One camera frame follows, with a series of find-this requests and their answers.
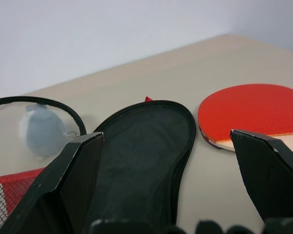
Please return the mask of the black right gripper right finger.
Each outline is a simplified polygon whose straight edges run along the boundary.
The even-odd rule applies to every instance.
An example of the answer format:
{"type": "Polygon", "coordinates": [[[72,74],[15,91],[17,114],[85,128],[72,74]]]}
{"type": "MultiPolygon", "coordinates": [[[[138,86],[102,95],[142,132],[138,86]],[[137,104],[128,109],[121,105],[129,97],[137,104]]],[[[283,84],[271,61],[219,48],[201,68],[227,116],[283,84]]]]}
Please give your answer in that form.
{"type": "Polygon", "coordinates": [[[293,217],[293,151],[280,139],[232,130],[240,173],[263,220],[293,217]]]}

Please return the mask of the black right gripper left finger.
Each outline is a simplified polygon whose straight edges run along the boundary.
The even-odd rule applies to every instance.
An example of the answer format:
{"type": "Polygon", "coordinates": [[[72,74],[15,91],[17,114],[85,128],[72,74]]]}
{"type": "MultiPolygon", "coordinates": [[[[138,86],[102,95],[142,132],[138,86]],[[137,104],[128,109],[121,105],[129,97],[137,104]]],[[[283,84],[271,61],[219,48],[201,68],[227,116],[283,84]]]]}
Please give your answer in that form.
{"type": "Polygon", "coordinates": [[[4,234],[82,234],[103,144],[102,132],[67,143],[7,218],[4,234]]]}

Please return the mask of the red table tennis paddle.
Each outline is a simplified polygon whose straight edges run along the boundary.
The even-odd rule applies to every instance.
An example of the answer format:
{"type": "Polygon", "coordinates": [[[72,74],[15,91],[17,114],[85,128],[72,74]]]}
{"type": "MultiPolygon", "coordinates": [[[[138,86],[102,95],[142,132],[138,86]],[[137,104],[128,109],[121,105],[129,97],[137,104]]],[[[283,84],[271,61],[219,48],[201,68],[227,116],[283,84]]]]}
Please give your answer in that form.
{"type": "Polygon", "coordinates": [[[232,129],[282,140],[293,151],[293,89],[275,84],[244,84],[219,90],[198,108],[204,139],[219,149],[234,151],[232,129]]]}

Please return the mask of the black zippered paddle case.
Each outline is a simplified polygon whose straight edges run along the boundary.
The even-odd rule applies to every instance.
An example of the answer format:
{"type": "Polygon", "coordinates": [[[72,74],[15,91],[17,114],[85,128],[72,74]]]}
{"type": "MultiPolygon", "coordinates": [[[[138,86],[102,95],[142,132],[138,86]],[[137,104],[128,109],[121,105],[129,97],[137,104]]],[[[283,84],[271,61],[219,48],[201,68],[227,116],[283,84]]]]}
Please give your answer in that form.
{"type": "MultiPolygon", "coordinates": [[[[63,121],[68,142],[86,132],[67,105],[41,97],[0,98],[0,234],[4,223],[51,157],[32,153],[18,134],[26,106],[42,104],[63,121]]],[[[104,144],[82,234],[156,234],[176,230],[182,175],[196,130],[190,111],[167,100],[128,106],[92,133],[104,144]]]]}

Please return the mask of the pale blue round object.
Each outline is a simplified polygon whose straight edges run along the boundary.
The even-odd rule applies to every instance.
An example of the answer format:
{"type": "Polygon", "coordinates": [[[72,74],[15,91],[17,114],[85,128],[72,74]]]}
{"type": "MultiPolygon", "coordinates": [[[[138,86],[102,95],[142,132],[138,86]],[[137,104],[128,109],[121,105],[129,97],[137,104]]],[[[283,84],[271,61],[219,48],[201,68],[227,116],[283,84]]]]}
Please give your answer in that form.
{"type": "Polygon", "coordinates": [[[18,134],[24,145],[35,155],[51,157],[68,142],[63,121],[42,104],[26,106],[20,119],[18,134]]]}

